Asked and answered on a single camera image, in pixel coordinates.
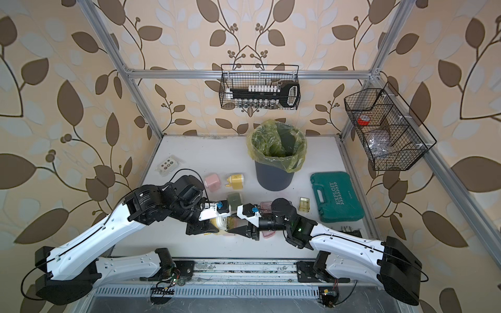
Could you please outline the pink sharpener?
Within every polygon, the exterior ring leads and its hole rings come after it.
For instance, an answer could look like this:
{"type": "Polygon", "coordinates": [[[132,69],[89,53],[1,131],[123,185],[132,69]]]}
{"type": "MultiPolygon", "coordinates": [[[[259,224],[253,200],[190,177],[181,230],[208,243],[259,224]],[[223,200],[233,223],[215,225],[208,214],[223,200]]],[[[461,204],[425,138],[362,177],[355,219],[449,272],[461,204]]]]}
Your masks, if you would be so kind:
{"type": "Polygon", "coordinates": [[[216,173],[206,176],[204,178],[204,185],[210,192],[216,192],[222,187],[220,178],[216,173]]]}

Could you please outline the pink shavings tray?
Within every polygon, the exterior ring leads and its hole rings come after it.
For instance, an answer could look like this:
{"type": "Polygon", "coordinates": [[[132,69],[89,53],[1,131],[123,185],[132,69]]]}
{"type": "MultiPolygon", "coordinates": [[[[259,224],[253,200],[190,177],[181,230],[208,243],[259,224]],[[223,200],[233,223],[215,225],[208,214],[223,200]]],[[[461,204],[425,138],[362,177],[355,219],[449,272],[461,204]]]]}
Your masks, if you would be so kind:
{"type": "Polygon", "coordinates": [[[260,210],[263,213],[271,213],[272,212],[272,202],[261,202],[260,203],[260,210]]]}
{"type": "Polygon", "coordinates": [[[264,239],[269,239],[271,237],[273,237],[275,235],[276,231],[264,231],[264,232],[261,232],[261,236],[264,238],[264,239]]]}

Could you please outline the yellow sharpener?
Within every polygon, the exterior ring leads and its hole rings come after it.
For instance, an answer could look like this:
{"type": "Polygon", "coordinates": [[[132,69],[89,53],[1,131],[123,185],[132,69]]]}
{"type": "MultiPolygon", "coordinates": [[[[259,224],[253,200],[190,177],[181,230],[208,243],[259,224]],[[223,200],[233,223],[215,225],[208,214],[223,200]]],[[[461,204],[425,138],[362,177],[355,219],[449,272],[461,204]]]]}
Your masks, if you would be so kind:
{"type": "Polygon", "coordinates": [[[234,174],[226,179],[226,187],[234,190],[242,190],[244,187],[245,177],[243,174],[234,174]]]}
{"type": "Polygon", "coordinates": [[[214,219],[211,219],[211,224],[216,226],[220,231],[225,232],[227,231],[227,218],[226,217],[216,217],[214,219]]]}

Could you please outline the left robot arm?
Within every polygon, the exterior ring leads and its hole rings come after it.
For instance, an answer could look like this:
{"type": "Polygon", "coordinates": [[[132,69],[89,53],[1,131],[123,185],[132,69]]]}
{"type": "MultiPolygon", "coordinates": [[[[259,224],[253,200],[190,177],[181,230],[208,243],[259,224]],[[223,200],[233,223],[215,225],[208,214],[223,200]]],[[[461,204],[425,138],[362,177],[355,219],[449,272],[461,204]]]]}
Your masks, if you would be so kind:
{"type": "Polygon", "coordinates": [[[141,256],[105,258],[103,253],[127,236],[167,218],[187,225],[188,235],[217,233],[211,223],[226,214],[226,200],[211,202],[205,186],[194,176],[182,176],[164,185],[143,185],[127,194],[115,210],[77,238],[60,247],[44,246],[35,253],[35,284],[23,291],[25,299],[67,305],[94,288],[115,280],[176,279],[180,273],[167,248],[141,256]]]}

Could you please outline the green pencil sharpener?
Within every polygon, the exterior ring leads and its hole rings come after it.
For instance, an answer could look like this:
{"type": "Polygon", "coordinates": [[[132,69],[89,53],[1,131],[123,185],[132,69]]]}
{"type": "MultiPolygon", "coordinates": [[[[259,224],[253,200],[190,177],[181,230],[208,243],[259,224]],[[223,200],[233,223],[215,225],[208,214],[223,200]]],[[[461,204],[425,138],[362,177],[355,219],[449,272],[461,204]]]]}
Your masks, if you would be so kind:
{"type": "Polygon", "coordinates": [[[238,192],[230,193],[227,200],[232,211],[237,211],[237,208],[243,204],[241,194],[238,192]]]}

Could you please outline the yellow shavings tray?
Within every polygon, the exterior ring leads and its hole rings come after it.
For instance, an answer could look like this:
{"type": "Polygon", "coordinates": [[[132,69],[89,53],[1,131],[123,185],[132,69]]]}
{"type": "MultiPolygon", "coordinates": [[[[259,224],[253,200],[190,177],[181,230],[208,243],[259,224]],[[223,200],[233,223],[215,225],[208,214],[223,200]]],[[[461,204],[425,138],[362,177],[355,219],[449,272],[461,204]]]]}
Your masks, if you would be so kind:
{"type": "Polygon", "coordinates": [[[232,230],[245,225],[245,221],[234,216],[229,216],[226,218],[226,228],[227,230],[232,230]]]}
{"type": "Polygon", "coordinates": [[[308,213],[310,211],[310,199],[309,198],[300,198],[300,206],[299,211],[308,213]]]}

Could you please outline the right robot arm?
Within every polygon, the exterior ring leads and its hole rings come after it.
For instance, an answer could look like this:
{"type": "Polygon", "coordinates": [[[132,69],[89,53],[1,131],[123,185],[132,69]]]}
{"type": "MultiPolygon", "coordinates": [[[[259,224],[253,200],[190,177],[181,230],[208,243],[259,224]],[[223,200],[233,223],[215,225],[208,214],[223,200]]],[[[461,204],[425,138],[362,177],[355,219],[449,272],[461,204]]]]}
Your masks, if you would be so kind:
{"type": "Polygon", "coordinates": [[[331,276],[371,282],[402,303],[420,303],[421,283],[429,278],[419,259],[398,238],[388,236],[381,241],[333,230],[298,214],[284,198],[274,200],[268,213],[248,203],[238,206],[236,215],[247,225],[231,233],[259,240],[261,231],[283,231],[290,245],[318,251],[320,280],[331,276]]]}

